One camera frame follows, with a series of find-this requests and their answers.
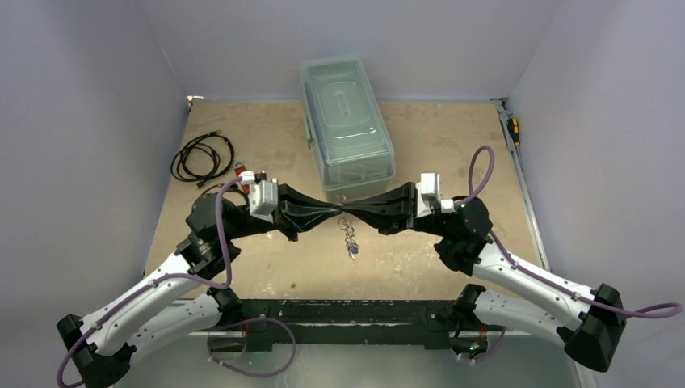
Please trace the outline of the metal key organizer plate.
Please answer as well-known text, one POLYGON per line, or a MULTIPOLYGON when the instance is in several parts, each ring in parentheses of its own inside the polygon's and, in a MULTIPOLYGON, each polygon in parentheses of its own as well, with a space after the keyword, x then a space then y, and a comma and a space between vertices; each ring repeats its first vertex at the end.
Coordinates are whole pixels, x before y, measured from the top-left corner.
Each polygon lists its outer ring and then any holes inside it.
POLYGON ((353 226, 352 221, 346 217, 340 217, 337 225, 338 228, 344 233, 344 243, 347 254, 351 260, 355 261, 356 256, 359 254, 359 244, 355 240, 355 227, 353 226))

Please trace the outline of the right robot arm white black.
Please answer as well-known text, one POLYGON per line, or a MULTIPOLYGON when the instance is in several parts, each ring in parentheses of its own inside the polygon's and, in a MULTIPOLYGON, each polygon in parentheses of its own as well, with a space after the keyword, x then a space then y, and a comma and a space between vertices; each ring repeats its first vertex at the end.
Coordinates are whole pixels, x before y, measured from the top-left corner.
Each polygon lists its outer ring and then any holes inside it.
POLYGON ((422 183, 407 183, 340 209, 380 234, 412 230, 439 236, 441 262, 454 272, 487 280, 515 294, 512 302, 480 285, 466 285, 448 319, 458 331, 510 327, 561 345, 574 361, 596 372, 609 370, 627 319, 617 313, 620 293, 593 289, 553 275, 511 254, 491 236, 493 224, 476 197, 441 199, 422 183))

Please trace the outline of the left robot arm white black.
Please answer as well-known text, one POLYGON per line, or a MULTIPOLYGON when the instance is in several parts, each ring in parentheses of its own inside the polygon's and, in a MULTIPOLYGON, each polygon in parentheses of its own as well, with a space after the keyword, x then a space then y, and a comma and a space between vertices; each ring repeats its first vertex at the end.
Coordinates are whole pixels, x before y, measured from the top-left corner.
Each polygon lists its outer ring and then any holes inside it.
POLYGON ((230 287, 241 252, 234 241, 273 230, 296 241, 342 209, 268 179, 201 194, 187 217, 190 234, 156 269, 104 307, 57 323, 67 350, 57 384, 74 365, 79 386, 109 387, 135 361, 194 331, 247 331, 255 319, 230 287))

